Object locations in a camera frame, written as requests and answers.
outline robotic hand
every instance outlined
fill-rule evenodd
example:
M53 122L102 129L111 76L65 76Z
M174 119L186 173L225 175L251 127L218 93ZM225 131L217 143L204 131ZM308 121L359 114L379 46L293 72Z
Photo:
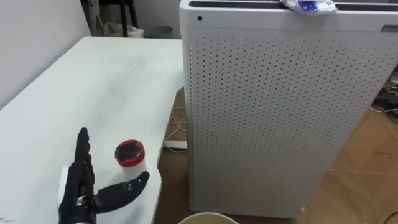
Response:
M145 171L134 180L110 185L95 195L95 175L89 150L87 128L82 128L77 138L75 161L62 170L58 190L59 224L95 224L96 214L119 209L134 201L149 179L149 173Z

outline floor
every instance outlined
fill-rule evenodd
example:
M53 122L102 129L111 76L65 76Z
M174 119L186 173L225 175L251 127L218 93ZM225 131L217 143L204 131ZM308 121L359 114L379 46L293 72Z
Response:
M174 107L184 107L183 90ZM177 121L182 109L174 110ZM168 134L176 125L169 125ZM185 141L183 131L170 140ZM193 214L188 206L186 154L163 150L159 162L162 192L155 224L177 224ZM229 215L240 224L379 224L398 210L398 126L367 111L297 220ZM398 215L388 223L398 223Z

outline wall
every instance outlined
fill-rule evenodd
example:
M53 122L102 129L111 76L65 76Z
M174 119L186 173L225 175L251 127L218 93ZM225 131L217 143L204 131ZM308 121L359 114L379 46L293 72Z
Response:
M79 0L1 0L0 29L0 109L90 35Z
M134 0L139 27L146 34L156 26L166 25L173 28L174 38L180 35L180 0Z

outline table leg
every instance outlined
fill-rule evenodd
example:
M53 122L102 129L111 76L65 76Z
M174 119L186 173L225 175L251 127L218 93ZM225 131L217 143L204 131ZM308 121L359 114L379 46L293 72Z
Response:
M136 7L134 5L134 0L128 0L127 5L129 6L131 24L133 27L138 28L138 21L137 21L137 14L136 14Z
M123 37L127 36L127 20L126 20L126 0L120 0L120 14L122 20L122 30L123 30Z

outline bucket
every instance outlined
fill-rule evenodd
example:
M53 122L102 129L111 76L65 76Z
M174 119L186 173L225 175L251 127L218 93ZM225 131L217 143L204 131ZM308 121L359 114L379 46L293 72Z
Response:
M213 212L202 212L185 218L179 224L238 224L238 223L222 214L213 213Z
M158 26L150 31L151 38L171 39L173 38L173 28L169 26Z

